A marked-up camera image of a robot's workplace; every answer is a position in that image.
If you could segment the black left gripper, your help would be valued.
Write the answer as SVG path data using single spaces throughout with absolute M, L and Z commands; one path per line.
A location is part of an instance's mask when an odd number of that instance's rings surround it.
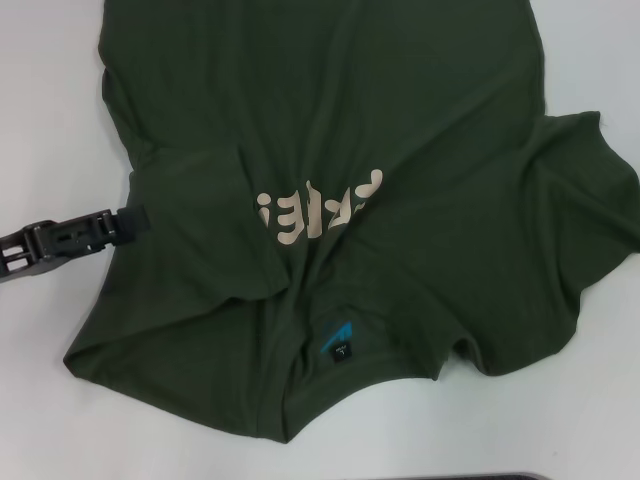
M 1 282 L 41 275 L 77 258 L 134 241 L 150 229 L 142 206 L 43 221 L 1 238 Z

